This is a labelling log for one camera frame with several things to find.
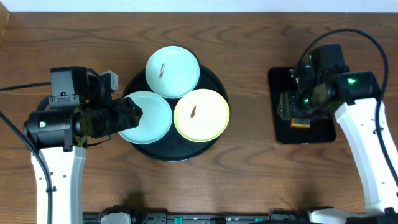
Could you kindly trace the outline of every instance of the white backdrop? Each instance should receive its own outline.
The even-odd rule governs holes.
[[[0,0],[10,12],[398,12],[398,0]]]

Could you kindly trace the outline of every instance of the yellow plate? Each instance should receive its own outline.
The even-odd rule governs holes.
[[[178,101],[174,109],[177,131],[193,142],[207,142],[217,138],[227,127],[229,106],[217,92],[193,90]]]

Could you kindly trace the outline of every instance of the round black tray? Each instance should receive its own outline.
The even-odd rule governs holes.
[[[200,77],[194,90],[202,88],[218,92],[228,102],[228,97],[226,96],[226,92],[221,81],[211,70],[200,65]],[[145,78],[145,70],[139,72],[130,81],[123,92],[123,97],[137,91],[152,91]],[[180,99],[165,99],[169,103],[174,114],[175,105],[177,105],[177,102]],[[158,141],[143,145],[134,143],[131,144],[138,151],[154,159],[159,159],[162,161],[184,161],[204,153],[207,149],[214,145],[215,142],[217,142],[218,138],[208,142],[189,141],[181,136],[180,133],[178,133],[173,122],[166,135]]]

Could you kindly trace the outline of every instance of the black tray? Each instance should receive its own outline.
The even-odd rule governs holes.
[[[194,90],[202,88],[218,92],[228,102],[228,97],[221,81],[211,70],[200,65],[200,77]],[[123,97],[137,91],[152,91],[145,78],[145,70],[139,72],[130,81],[123,92]],[[180,98],[165,99],[169,103],[174,114],[175,105],[177,105],[177,102],[180,100]],[[217,142],[218,138],[208,142],[189,141],[181,136],[180,133],[178,133],[173,122],[169,131],[167,131],[166,135],[160,140],[143,145],[131,144],[141,153],[154,159],[159,159],[162,161],[184,161],[204,153],[212,145],[214,145],[215,142]]]
[[[311,121],[311,126],[305,129],[291,128],[290,121],[282,120],[277,114],[280,93],[289,90],[297,90],[297,83],[290,77],[289,70],[291,68],[292,67],[279,67],[272,68],[268,71],[276,140],[282,144],[334,141],[336,139],[336,131],[333,118]]]

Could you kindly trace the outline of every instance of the wooden table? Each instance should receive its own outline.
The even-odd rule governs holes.
[[[125,204],[170,212],[267,213],[317,205],[364,212],[358,171],[340,127],[333,143],[276,143],[267,72],[295,65],[304,48],[329,30],[370,33],[389,57],[385,104],[392,137],[398,139],[398,119],[391,119],[398,110],[397,21],[394,14],[14,13],[0,46],[0,86],[46,82],[50,68],[80,65],[113,70],[123,90],[157,49],[186,47],[226,87],[232,117],[224,135],[185,162],[149,159],[117,134],[89,148],[84,211]],[[341,43],[353,71],[372,70],[381,82],[381,58],[370,41],[337,34],[326,43]],[[2,92],[0,108],[21,128],[49,94],[49,86]],[[1,222],[35,223],[30,154],[3,122],[0,136]]]

